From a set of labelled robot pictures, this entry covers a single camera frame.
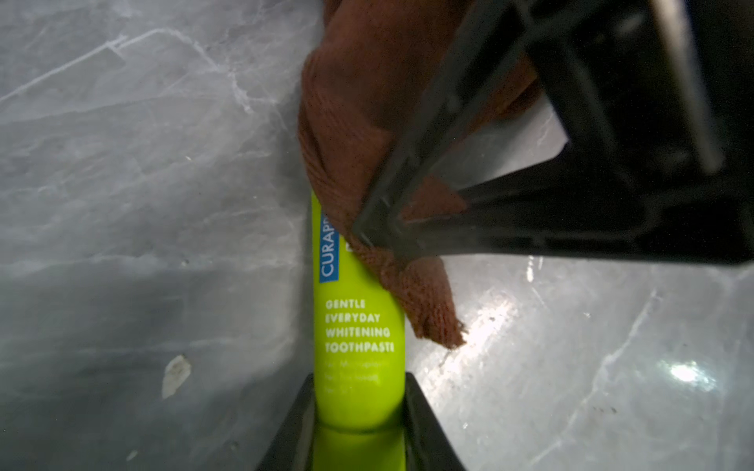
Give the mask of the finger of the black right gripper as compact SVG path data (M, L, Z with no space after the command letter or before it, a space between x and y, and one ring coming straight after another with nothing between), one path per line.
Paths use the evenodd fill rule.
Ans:
M353 223L361 241L400 237L401 211L514 68L532 24L527 1L473 2Z

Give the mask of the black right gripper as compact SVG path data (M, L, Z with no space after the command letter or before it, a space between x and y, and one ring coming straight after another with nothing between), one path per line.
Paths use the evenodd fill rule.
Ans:
M753 5L522 1L522 49L565 129L551 160L392 224L404 256L753 258Z

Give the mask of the brown cloth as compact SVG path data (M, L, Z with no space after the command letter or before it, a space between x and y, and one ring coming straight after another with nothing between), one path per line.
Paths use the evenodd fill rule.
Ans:
M298 139L311 187L420 339L455 349L463 323L441 259L402 261L351 227L369 187L469 11L466 1L327 1L302 69Z

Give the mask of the green Curaprox toothpaste tube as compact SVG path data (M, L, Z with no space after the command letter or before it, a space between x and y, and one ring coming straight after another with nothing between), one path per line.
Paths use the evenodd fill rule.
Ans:
M404 313L311 201L314 470L404 470Z

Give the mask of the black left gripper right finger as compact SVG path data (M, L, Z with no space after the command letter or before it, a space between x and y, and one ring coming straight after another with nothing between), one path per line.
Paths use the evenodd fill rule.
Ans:
M406 372L403 402L406 469L465 471L414 374Z

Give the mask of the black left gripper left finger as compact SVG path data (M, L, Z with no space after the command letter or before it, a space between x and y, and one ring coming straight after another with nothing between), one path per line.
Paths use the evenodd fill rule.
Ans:
M311 469L316 403L313 375L298 390L281 427L256 471L306 471Z

